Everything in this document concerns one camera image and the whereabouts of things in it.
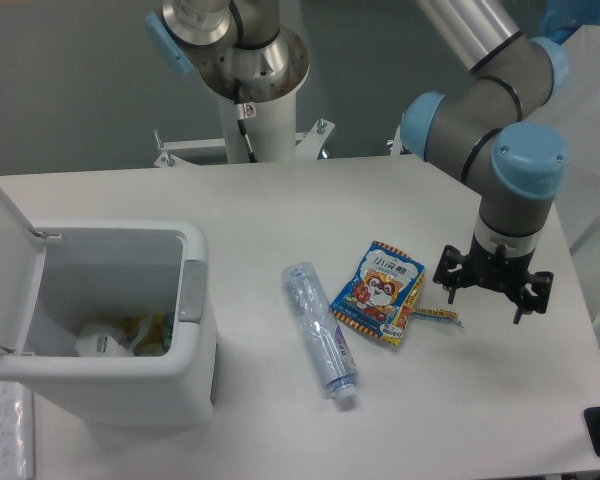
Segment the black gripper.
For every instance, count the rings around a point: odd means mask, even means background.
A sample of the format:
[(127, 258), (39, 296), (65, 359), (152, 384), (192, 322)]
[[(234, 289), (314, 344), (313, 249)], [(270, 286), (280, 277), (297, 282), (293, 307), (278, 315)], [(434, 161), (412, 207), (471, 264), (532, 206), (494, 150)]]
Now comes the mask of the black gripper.
[(523, 315), (545, 314), (554, 280), (550, 271), (528, 272), (534, 251), (508, 257), (485, 249), (473, 236), (467, 255), (452, 245), (443, 248), (435, 269), (433, 282), (447, 292), (447, 302), (453, 304), (456, 292), (478, 286), (498, 293), (518, 293), (513, 323), (519, 324)]

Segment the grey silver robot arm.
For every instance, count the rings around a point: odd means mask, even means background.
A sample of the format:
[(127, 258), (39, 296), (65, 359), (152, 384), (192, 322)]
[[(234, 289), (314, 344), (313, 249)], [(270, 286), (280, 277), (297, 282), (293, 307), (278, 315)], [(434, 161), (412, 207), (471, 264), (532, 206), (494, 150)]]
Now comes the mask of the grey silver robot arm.
[[(531, 272), (568, 159), (564, 138), (529, 121), (565, 83), (569, 61), (526, 37), (497, 1), (424, 1), (421, 9), (473, 76), (465, 92), (420, 95), (399, 128), (403, 145), (480, 198), (470, 249), (446, 246), (434, 281), (449, 295), (478, 286), (518, 315), (544, 313), (553, 276)], [(224, 114), (232, 163), (295, 160), (297, 90), (309, 71), (302, 39), (275, 1), (166, 1), (147, 34), (178, 73), (197, 71)]]

